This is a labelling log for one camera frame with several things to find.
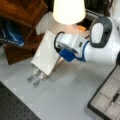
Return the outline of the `blue and white gripper body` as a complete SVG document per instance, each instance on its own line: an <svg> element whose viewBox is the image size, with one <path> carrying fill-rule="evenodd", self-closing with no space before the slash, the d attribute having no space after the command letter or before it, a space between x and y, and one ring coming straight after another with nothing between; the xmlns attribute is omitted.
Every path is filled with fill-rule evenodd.
<svg viewBox="0 0 120 120"><path fill-rule="evenodd" d="M54 39L54 49L67 62L74 59L85 62L85 48L88 41L79 34L59 32Z"/></svg>

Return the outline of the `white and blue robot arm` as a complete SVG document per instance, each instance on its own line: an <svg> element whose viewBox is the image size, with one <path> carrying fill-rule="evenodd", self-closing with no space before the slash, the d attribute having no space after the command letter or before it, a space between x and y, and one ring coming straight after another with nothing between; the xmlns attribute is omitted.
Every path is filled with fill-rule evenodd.
<svg viewBox="0 0 120 120"><path fill-rule="evenodd" d="M66 61L76 59L105 65L120 65L120 29L111 17L98 17L90 26L90 36L60 31L54 49Z"/></svg>

